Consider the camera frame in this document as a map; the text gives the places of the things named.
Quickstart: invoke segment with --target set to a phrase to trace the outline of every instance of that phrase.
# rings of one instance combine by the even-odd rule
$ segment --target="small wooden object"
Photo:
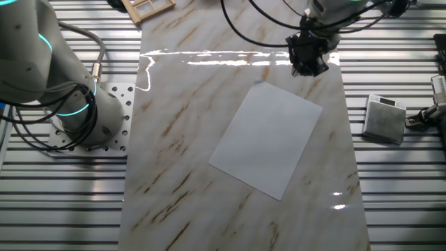
[[[122,2],[124,3],[125,8],[127,9],[130,17],[132,18],[133,22],[136,25],[140,25],[142,21],[151,18],[157,14],[160,14],[163,11],[169,10],[171,8],[173,8],[175,6],[175,1],[174,0],[167,0],[169,2],[169,4],[161,7],[161,8],[156,8],[155,5],[153,4],[154,1],[161,1],[161,0],[134,0],[134,3],[132,3],[130,0],[122,0]],[[147,13],[143,16],[141,16],[138,12],[138,7],[144,5],[144,4],[150,4],[152,5],[153,11],[150,13]]]

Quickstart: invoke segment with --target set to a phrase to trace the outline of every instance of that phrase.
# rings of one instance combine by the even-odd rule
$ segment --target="paper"
[[[209,164],[280,200],[321,112],[269,83],[255,84]]]

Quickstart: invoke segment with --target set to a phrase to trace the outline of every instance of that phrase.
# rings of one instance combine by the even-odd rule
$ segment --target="marble board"
[[[294,32],[247,1],[226,2],[252,39],[284,44]],[[281,1],[256,2],[300,20]],[[237,37],[215,0],[177,2],[144,22],[118,250],[369,250],[341,71],[329,67],[291,76],[287,49]],[[208,164],[258,80],[323,108],[281,201]]]

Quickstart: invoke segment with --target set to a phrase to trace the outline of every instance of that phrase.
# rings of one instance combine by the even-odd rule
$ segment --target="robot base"
[[[100,146],[86,148],[76,146],[72,151],[62,153],[49,152],[51,156],[63,157],[65,155],[84,157],[125,157],[128,154],[130,143],[130,128],[132,125],[132,111],[134,103],[135,84],[112,84],[105,83],[105,91],[115,95],[124,109],[124,121],[119,133],[114,135],[108,142]],[[61,128],[59,120],[54,117],[54,122]],[[63,146],[71,139],[64,133],[58,131],[54,126],[49,134],[50,146]]]

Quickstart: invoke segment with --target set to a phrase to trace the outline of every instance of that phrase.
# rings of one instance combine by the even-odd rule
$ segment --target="gray device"
[[[367,101],[364,135],[401,144],[404,139],[406,104],[374,94]]]

